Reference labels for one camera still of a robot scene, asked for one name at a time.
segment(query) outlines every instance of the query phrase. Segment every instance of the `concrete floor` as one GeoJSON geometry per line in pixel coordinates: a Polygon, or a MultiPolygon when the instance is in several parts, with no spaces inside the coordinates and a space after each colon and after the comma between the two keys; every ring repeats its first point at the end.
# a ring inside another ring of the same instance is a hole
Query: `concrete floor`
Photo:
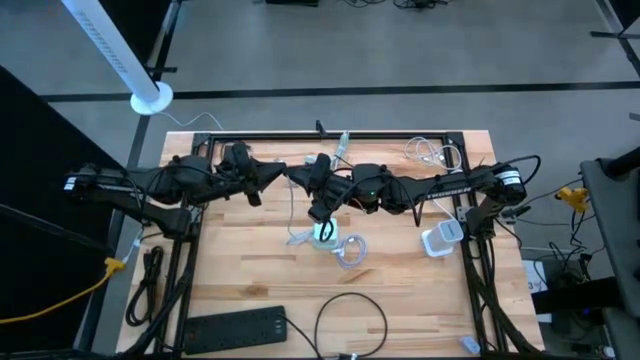
{"type": "MultiPolygon", "coordinates": [[[[182,6],[167,62],[179,71],[163,80],[177,91],[638,80],[618,42],[591,38],[591,30],[609,29],[595,3],[584,0],[456,0],[423,12],[390,1],[354,9],[336,0],[319,8],[193,0],[182,6]]],[[[0,44],[0,63],[38,94],[127,91],[57,1],[0,0],[0,44]]],[[[638,96],[640,90],[180,100],[168,111],[183,122],[210,111],[228,130],[312,129],[316,119],[329,129],[488,129],[498,159],[542,157],[528,187],[535,195],[577,178],[582,160],[637,146],[640,123],[628,113],[640,112],[638,96]]],[[[138,121],[126,101],[53,106],[126,162],[138,121]]],[[[180,129],[152,117],[140,165],[157,165],[166,132],[180,129]]],[[[187,129],[215,126],[203,119],[187,129]]],[[[570,211],[547,198],[525,217],[568,222],[570,211]]],[[[525,246],[555,241],[569,248],[568,228],[516,229],[525,246]]],[[[119,253],[135,232],[133,223],[125,227],[119,253]]],[[[589,248],[601,246],[595,222],[581,235],[589,248]]],[[[523,258],[541,254],[523,251],[523,258]]],[[[611,274],[605,253],[590,271],[611,274]]],[[[115,348],[130,275],[109,285],[98,351],[115,348]]]]}

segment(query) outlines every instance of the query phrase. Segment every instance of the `white cylindrical light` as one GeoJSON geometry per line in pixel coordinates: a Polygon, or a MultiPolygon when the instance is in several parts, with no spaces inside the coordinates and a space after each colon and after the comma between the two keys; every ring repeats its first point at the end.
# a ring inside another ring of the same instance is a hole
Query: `white cylindrical light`
{"type": "Polygon", "coordinates": [[[131,89],[131,107],[135,112],[151,115],[169,106],[173,100],[171,87],[153,82],[98,0],[62,0],[62,3],[131,89]]]}

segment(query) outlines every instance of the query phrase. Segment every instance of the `wooden table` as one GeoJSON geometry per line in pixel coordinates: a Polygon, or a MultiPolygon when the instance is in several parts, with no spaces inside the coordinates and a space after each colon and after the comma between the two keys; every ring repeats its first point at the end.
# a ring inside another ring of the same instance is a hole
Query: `wooden table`
{"type": "MultiPolygon", "coordinates": [[[[495,162],[487,131],[464,131],[464,136],[471,167],[481,161],[495,162]]],[[[174,154],[189,154],[192,138],[190,132],[168,133],[161,164],[166,164],[174,154]]],[[[289,165],[301,164],[305,155],[333,154],[337,146],[333,140],[248,143],[256,159],[279,158],[289,165]]],[[[406,140],[351,140],[345,160],[352,164],[387,164],[396,175],[430,177],[444,173],[439,167],[427,167],[405,158],[405,143],[406,140]]],[[[310,199],[301,188],[293,192],[292,231],[298,233],[311,226],[307,217],[310,199]]],[[[387,341],[376,356],[469,356],[458,341],[475,333],[461,251],[458,247],[450,256],[429,258],[419,240],[423,230],[447,219],[440,209],[425,203],[422,225],[417,228],[410,211],[398,216],[382,210],[364,215],[342,206],[335,213],[340,234],[361,234],[369,247],[360,266],[344,270],[333,254],[315,250],[309,243],[285,245],[291,211],[286,178],[275,180],[261,197],[262,206],[257,208],[249,206],[243,195],[210,203],[200,237],[189,317],[284,305],[287,317],[311,337],[318,310],[327,299],[342,292],[358,291],[377,301],[389,320],[387,341]]],[[[442,199],[440,203],[453,210],[450,199],[442,199]]],[[[496,227],[496,231],[495,283],[500,304],[524,336],[543,349],[516,241],[501,228],[496,227]]],[[[156,245],[163,246],[166,274],[171,244],[171,240],[162,237],[150,238],[143,243],[141,253],[156,245]]],[[[180,269],[188,247],[184,245],[182,250],[180,269]]],[[[135,266],[130,296],[143,277],[142,256],[138,256],[135,266]]],[[[164,288],[163,280],[161,276],[159,289],[164,288]]],[[[140,301],[138,311],[142,312],[144,306],[144,301],[140,301]]],[[[169,344],[174,338],[178,308],[176,305],[169,321],[166,337],[169,344]]],[[[485,311],[485,323],[489,339],[493,340],[488,313],[485,311]]],[[[131,328],[123,321],[118,351],[133,344],[143,328],[131,328]]],[[[382,333],[382,319],[366,300],[341,298],[323,314],[318,335],[320,352],[364,353],[377,346],[382,333]]],[[[198,356],[313,357],[314,353],[302,336],[289,327],[287,341],[283,343],[198,356]]]]}

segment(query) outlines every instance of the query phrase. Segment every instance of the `yellow cable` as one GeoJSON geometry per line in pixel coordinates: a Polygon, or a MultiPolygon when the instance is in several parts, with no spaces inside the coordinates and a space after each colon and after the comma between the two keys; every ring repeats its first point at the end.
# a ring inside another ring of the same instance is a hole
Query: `yellow cable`
{"type": "Polygon", "coordinates": [[[88,293],[94,291],[95,289],[99,288],[100,286],[102,286],[102,284],[104,284],[110,277],[111,275],[113,275],[113,273],[115,273],[118,270],[122,270],[124,269],[124,263],[122,261],[113,259],[113,258],[107,258],[104,263],[107,265],[107,271],[106,274],[104,275],[104,277],[98,281],[98,283],[96,283],[95,285],[93,285],[92,287],[83,290],[81,292],[79,292],[78,294],[68,298],[67,300],[61,301],[53,306],[50,306],[42,311],[38,311],[37,313],[33,313],[33,314],[29,314],[29,315],[24,315],[24,316],[18,316],[18,317],[14,317],[14,318],[9,318],[9,319],[0,319],[0,324],[9,324],[9,323],[14,323],[14,322],[18,322],[18,321],[25,321],[25,320],[31,320],[33,318],[37,318],[38,316],[42,316],[44,314],[47,314],[59,307],[62,307],[64,305],[67,305],[68,303],[77,300],[85,295],[87,295],[88,293]]]}

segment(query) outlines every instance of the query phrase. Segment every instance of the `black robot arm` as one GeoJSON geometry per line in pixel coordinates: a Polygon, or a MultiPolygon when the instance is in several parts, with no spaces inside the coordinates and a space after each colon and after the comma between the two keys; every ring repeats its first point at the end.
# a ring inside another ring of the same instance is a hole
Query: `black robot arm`
{"type": "Polygon", "coordinates": [[[285,172],[308,195],[313,195],[308,214],[317,223],[328,222],[342,204],[367,213],[382,208],[396,215],[414,209],[426,200],[471,191],[482,192],[491,199],[492,203],[486,205],[486,210],[490,211],[484,213],[491,216],[504,206],[520,203],[527,195],[520,173],[508,163],[480,166],[468,173],[461,171],[414,179],[396,177],[385,165],[377,164],[358,164],[350,169],[350,176],[343,177],[330,170],[330,162],[329,156],[319,154],[313,165],[292,166],[285,172]]]}
{"type": "Polygon", "coordinates": [[[132,218],[158,225],[167,238],[187,235],[192,222],[185,208],[163,208],[147,203],[147,197],[174,205],[185,201],[202,205],[244,193],[249,204],[259,206],[260,196],[286,168],[284,163],[263,163],[250,157],[247,146],[236,143],[215,166],[201,156],[174,156],[163,167],[120,171],[86,165],[67,175],[64,190],[75,201],[103,203],[132,218]]]}

